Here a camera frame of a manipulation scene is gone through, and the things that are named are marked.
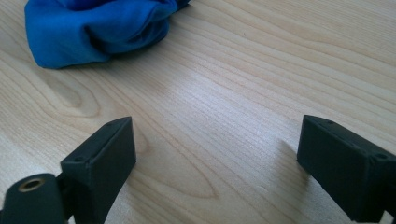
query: crumpled blue towel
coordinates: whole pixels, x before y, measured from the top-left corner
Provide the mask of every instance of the crumpled blue towel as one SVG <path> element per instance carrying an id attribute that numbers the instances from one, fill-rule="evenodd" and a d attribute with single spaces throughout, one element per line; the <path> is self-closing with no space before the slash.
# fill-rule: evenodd
<path id="1" fill-rule="evenodd" d="M 29 0 L 26 34 L 39 66 L 104 62 L 162 40 L 190 0 Z"/>

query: black plastic part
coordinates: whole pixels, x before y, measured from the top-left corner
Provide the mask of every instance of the black plastic part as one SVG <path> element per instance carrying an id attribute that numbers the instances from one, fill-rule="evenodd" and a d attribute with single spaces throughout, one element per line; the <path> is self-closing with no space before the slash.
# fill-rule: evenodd
<path id="1" fill-rule="evenodd" d="M 111 205 L 131 173 L 136 156 L 131 118 L 113 120 L 62 162 L 63 189 L 73 189 L 65 200 L 76 223 L 104 223 Z"/>
<path id="2" fill-rule="evenodd" d="M 64 224 L 55 176 L 32 175 L 12 185 L 6 194 L 0 223 Z"/>
<path id="3" fill-rule="evenodd" d="M 350 219 L 379 222 L 384 210 L 395 216 L 396 157 L 386 150 L 333 121 L 304 116 L 297 161 Z"/>
<path id="4" fill-rule="evenodd" d="M 136 163 L 130 117 L 100 128 L 62 162 L 63 172 L 32 175 L 6 194 L 0 224 L 101 224 Z"/>

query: light wood surface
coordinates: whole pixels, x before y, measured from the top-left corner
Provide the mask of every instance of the light wood surface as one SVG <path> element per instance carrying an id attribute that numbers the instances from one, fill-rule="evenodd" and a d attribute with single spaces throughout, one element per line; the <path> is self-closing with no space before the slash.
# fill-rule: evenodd
<path id="1" fill-rule="evenodd" d="M 396 154 L 395 1 L 194 0 L 158 45 L 61 70 L 34 63 L 25 3 L 0 0 L 0 203 L 125 116 L 106 223 L 351 223 L 296 162 L 303 114 Z"/>

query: wood grain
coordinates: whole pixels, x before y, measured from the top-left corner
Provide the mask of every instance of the wood grain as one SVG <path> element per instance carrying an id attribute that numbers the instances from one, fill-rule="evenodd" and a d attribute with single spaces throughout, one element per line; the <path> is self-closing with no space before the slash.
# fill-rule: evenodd
<path id="1" fill-rule="evenodd" d="M 61 70 L 25 3 L 0 0 L 0 202 L 124 116 L 138 161 L 106 223 L 351 223 L 296 162 L 303 114 L 396 153 L 395 1 L 194 0 L 158 45 Z"/>

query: blue fabric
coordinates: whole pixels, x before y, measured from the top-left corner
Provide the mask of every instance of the blue fabric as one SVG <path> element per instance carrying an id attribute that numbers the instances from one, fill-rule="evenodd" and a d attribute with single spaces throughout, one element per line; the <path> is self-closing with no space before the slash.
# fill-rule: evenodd
<path id="1" fill-rule="evenodd" d="M 26 34 L 39 66 L 104 62 L 162 40 L 190 0 L 29 0 Z"/>

